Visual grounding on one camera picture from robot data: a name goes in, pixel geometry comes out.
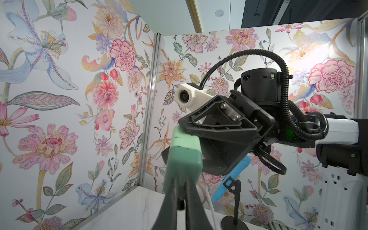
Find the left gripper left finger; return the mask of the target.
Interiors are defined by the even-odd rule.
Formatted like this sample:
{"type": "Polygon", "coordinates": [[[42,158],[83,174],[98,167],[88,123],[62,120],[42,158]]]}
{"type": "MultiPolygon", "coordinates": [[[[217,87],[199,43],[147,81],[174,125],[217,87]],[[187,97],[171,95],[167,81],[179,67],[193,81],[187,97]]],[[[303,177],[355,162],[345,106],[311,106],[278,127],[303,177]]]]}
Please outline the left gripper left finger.
{"type": "Polygon", "coordinates": [[[152,230],[177,229],[178,191],[178,178],[172,177],[152,230]]]}

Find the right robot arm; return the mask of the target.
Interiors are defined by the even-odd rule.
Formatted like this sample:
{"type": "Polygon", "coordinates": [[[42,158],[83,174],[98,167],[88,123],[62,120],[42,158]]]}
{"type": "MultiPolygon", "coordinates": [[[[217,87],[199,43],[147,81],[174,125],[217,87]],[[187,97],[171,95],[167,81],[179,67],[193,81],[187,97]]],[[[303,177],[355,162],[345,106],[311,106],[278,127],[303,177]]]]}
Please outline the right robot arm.
{"type": "Polygon", "coordinates": [[[179,125],[185,133],[199,137],[205,172],[225,177],[214,200],[229,191],[239,201],[238,175],[248,153],[284,175],[286,166],[271,155],[272,144],[314,148],[324,171],[321,209],[301,212],[302,202],[311,195],[310,189],[303,188],[295,190],[297,200],[284,198],[287,214],[302,230],[361,230],[368,189],[368,122],[334,113],[303,113],[288,99],[292,77],[283,58],[271,51],[236,52],[220,60],[200,84],[178,87],[174,99],[190,112],[179,125]],[[207,80],[223,64],[250,55],[267,57],[279,69],[244,72],[229,97],[205,91],[207,80]]]}

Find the green charger adapter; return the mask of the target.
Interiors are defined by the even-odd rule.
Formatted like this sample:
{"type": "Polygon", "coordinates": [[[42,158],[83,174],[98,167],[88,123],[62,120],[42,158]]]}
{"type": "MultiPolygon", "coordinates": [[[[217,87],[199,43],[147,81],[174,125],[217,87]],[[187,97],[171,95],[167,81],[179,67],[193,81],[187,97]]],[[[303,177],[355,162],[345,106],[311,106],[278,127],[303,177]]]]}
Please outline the green charger adapter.
{"type": "Polygon", "coordinates": [[[200,139],[197,136],[186,134],[177,125],[172,132],[171,145],[168,148],[163,191],[167,193],[171,179],[178,179],[178,197],[185,198],[185,184],[189,178],[197,182],[202,174],[203,160],[200,139]]]}

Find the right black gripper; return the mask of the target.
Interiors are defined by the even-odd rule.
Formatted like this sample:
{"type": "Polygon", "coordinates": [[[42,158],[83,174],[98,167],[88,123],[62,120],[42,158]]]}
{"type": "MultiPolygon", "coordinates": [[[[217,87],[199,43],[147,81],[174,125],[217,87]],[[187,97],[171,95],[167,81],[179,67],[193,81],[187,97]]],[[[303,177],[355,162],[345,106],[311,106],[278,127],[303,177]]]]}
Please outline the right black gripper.
{"type": "Polygon", "coordinates": [[[199,137],[203,170],[227,175],[253,153],[270,170],[284,175],[286,167],[270,155],[281,131],[281,73],[272,68],[244,72],[229,96],[210,96],[192,83],[178,87],[178,104],[189,114],[182,130],[199,137]]]}

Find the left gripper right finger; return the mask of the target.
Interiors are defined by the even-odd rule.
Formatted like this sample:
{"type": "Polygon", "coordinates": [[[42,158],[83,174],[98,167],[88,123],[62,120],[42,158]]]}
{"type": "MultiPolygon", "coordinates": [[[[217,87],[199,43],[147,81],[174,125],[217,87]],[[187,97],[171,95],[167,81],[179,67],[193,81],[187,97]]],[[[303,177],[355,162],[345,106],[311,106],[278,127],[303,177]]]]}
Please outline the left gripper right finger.
{"type": "Polygon", "coordinates": [[[185,183],[185,212],[186,230],[213,230],[191,178],[185,183]]]}

